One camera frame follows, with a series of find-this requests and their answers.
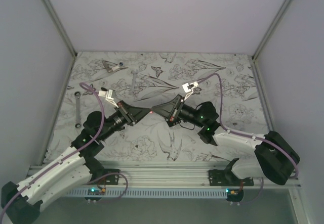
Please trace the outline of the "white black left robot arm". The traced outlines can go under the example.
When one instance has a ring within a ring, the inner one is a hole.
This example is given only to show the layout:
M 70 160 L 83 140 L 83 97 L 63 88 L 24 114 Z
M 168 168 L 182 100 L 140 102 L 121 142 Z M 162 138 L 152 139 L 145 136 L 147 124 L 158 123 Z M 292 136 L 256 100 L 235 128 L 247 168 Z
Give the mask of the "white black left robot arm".
M 90 113 L 81 133 L 57 159 L 17 184 L 5 184 L 1 217 L 8 216 L 11 223 L 33 223 L 47 206 L 80 185 L 105 184 L 110 178 L 116 185 L 120 170 L 105 169 L 95 156 L 104 148 L 102 141 L 138 123 L 150 109 L 120 101 L 115 110 L 108 118 L 102 110 Z

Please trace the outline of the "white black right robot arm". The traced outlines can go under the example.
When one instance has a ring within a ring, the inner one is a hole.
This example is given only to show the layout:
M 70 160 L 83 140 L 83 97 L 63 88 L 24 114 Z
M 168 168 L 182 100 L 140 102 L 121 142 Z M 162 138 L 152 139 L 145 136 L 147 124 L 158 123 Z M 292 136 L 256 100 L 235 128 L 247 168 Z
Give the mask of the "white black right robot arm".
M 168 126 L 188 122 L 200 128 L 198 135 L 205 144 L 229 147 L 247 153 L 248 158 L 235 155 L 223 170 L 227 184 L 236 186 L 241 180 L 265 177 L 277 185 L 285 185 L 289 178 L 297 177 L 299 155 L 276 131 L 255 135 L 230 129 L 221 124 L 221 118 L 212 102 L 192 108 L 177 95 L 169 102 L 152 107 Z

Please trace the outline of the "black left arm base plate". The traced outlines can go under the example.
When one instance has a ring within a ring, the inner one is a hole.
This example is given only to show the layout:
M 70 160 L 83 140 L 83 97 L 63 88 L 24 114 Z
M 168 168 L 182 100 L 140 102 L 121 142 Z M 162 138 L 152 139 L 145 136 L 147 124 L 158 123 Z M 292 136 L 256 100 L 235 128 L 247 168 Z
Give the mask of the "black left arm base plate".
M 88 184 L 97 185 L 118 185 L 119 169 L 105 168 L 97 171 L 88 182 Z

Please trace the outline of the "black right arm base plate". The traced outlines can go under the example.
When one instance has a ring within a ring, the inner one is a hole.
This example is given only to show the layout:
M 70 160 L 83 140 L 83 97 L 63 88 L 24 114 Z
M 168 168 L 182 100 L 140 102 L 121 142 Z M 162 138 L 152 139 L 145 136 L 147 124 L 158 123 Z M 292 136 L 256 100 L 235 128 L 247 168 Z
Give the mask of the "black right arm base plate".
M 208 171 L 208 180 L 210 186 L 238 187 L 241 184 L 243 184 L 244 187 L 249 187 L 254 185 L 254 181 L 252 178 L 248 177 L 244 179 L 239 179 L 231 171 L 218 169 L 212 169 Z

